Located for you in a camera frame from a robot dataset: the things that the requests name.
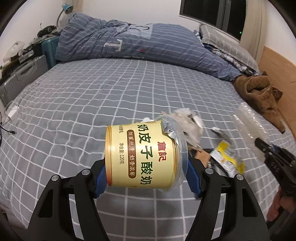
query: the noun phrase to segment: black tool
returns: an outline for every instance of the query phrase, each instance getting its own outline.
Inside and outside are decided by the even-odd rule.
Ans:
[[[296,197],[296,157],[286,149],[269,146],[260,138],[255,140],[255,146],[265,153],[265,164],[287,196]]]
[[[75,194],[76,209],[84,240],[109,240],[96,210],[96,178],[105,159],[96,161],[74,177],[54,175],[42,192],[31,217],[25,241],[73,241],[69,194]]]
[[[214,240],[270,240],[261,209],[243,175],[237,174],[234,178],[220,176],[213,169],[205,168],[200,160],[191,156],[189,160],[201,177],[199,197],[202,200],[187,241],[211,240],[221,193],[226,193],[224,218],[220,236]]]

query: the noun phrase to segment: wall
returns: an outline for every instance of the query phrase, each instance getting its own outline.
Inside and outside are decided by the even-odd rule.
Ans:
[[[0,65],[7,50],[18,40],[29,43],[42,27],[56,25],[63,0],[27,0],[0,36]]]
[[[283,17],[268,0],[266,0],[266,15],[265,46],[296,65],[296,39]]]
[[[170,23],[191,31],[199,29],[199,21],[179,16],[180,6],[181,0],[88,0],[84,1],[83,12],[104,20],[116,19],[133,24]],[[233,37],[223,35],[238,43]]]

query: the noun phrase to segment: clear plastic lid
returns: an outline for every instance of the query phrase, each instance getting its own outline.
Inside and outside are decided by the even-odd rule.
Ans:
[[[159,189],[161,192],[168,192],[182,184],[185,179],[188,166],[188,149],[186,137],[180,125],[167,115],[160,115],[155,121],[161,121],[163,132],[175,140],[178,156],[176,157],[176,175],[172,186],[169,189]]]

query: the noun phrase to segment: comforter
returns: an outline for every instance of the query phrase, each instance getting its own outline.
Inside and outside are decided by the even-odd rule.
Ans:
[[[173,24],[143,26],[76,13],[62,31],[56,59],[140,58],[184,66],[232,81],[241,72],[202,46],[195,34]]]

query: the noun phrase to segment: blue gripper pad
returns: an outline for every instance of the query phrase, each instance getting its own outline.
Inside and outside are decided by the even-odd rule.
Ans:
[[[201,193],[200,178],[197,175],[190,160],[188,160],[186,179],[190,187],[190,190],[198,196]]]
[[[103,166],[99,175],[96,177],[96,196],[99,197],[102,193],[104,193],[107,186],[107,177],[106,177],[106,167]]]
[[[190,190],[198,196],[201,193],[200,179],[190,160],[188,160],[186,179],[190,187]],[[106,177],[106,167],[104,166],[102,167],[100,174],[96,177],[95,193],[97,197],[99,197],[102,193],[104,193],[106,187],[107,187],[107,177]]]

